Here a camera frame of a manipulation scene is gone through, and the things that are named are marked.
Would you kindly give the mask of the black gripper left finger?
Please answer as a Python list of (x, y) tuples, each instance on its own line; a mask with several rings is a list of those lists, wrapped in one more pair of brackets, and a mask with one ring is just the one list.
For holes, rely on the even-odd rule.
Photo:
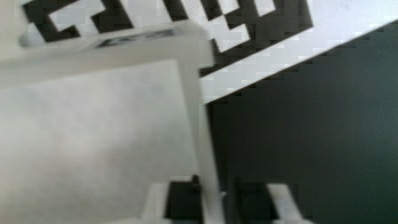
[(199, 176), (149, 186), (140, 224), (204, 224)]

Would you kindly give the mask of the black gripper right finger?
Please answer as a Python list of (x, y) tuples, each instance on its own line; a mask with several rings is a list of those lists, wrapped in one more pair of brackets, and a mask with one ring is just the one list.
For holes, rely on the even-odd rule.
[(234, 179), (234, 224), (309, 224), (284, 183), (245, 182)]

